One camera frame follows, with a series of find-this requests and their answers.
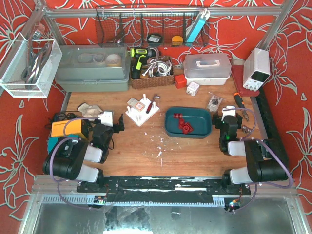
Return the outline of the large red spring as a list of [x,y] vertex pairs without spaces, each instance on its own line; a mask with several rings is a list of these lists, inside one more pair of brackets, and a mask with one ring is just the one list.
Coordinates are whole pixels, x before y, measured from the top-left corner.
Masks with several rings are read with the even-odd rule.
[[184,134],[188,134],[188,133],[191,133],[193,130],[194,130],[194,129],[193,129],[192,125],[191,125],[190,123],[186,123],[186,124],[184,125],[184,128],[182,129],[182,132],[183,132]]
[[185,125],[185,120],[183,118],[180,118],[178,122],[179,129],[183,129],[184,125]]

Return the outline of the red handled ratchet wrench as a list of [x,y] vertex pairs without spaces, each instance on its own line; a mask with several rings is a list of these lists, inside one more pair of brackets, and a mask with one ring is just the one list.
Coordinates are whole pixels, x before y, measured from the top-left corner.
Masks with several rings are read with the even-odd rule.
[[151,103],[149,104],[147,110],[146,110],[146,113],[148,114],[153,106],[153,103],[156,99],[160,99],[160,96],[158,94],[154,94],[152,100],[151,100]]

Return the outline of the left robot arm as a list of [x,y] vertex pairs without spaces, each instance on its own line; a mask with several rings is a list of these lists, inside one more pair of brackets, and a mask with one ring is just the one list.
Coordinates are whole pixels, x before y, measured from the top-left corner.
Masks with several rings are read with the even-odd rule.
[[[103,170],[84,164],[84,161],[103,164],[109,151],[114,149],[113,134],[125,130],[123,115],[118,123],[109,122],[111,112],[104,112],[97,117],[77,117],[67,121],[63,127],[63,136],[59,137],[47,158],[42,170],[50,175],[57,183],[65,180],[80,180],[83,182],[100,184],[103,180]],[[83,139],[80,136],[70,136],[66,133],[71,123],[87,122],[92,125],[92,139]]]

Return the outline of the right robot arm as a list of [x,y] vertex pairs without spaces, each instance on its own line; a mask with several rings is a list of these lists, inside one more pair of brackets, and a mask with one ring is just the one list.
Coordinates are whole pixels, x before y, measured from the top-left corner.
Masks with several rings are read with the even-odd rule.
[[227,169],[221,180],[223,189],[235,185],[269,184],[282,189],[293,185],[292,176],[286,164],[279,158],[279,152],[269,148],[264,140],[238,139],[237,130],[241,128],[242,116],[236,114],[220,116],[213,114],[212,125],[220,130],[219,148],[229,156],[242,156],[246,166]]

